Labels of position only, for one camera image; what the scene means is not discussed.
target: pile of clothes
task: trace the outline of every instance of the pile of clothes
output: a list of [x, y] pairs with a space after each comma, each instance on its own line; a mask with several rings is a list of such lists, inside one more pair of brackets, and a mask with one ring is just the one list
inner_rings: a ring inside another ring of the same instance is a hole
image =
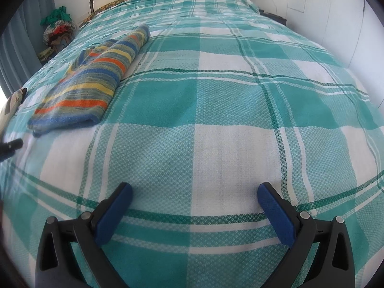
[[44, 43], [53, 49], [55, 54], [62, 51], [72, 40], [77, 26], [66, 13], [66, 7], [54, 9], [49, 16], [42, 19], [40, 25], [48, 25], [44, 32]]

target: colorful striped cloth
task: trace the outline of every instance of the colorful striped cloth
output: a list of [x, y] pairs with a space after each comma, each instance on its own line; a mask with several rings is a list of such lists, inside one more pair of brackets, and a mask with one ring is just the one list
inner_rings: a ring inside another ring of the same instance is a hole
[[99, 123], [125, 71], [149, 37], [149, 27], [141, 25], [120, 40], [81, 51], [35, 110], [28, 128], [39, 136], [53, 129]]

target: green cloth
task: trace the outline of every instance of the green cloth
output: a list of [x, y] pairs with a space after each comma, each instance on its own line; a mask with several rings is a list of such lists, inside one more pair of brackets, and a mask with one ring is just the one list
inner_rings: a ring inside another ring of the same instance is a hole
[[54, 9], [49, 16], [46, 18], [43, 18], [40, 22], [40, 25], [49, 25], [51, 26], [54, 25], [55, 22], [57, 22], [59, 19], [62, 19], [64, 21], [71, 21], [70, 14], [67, 14], [66, 12], [66, 7], [61, 6], [58, 9]]

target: checkered bedspread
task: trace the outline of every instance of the checkered bedspread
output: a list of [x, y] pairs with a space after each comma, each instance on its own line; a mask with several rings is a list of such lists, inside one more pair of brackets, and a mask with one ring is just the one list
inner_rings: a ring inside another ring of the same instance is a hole
[[[151, 38], [101, 123], [34, 138], [28, 119], [80, 51], [141, 24]], [[260, 287], [287, 250], [257, 203], [266, 181], [298, 210], [345, 219], [357, 287], [381, 262], [383, 118], [329, 52], [249, 0], [121, 3], [26, 86], [5, 136], [24, 147], [0, 185], [6, 246], [31, 284], [45, 219], [92, 210], [122, 181], [134, 200], [103, 249], [133, 288]]]

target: blue gripper pad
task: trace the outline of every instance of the blue gripper pad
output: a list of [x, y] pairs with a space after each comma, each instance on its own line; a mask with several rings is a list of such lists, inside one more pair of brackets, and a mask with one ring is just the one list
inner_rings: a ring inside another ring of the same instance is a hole
[[94, 237], [99, 247], [110, 241], [121, 218], [131, 204], [132, 198], [132, 186], [127, 184], [101, 217], [97, 223]]
[[296, 240], [294, 225], [263, 184], [261, 184], [257, 190], [257, 200], [262, 206], [266, 217], [271, 222], [280, 242], [291, 248]]

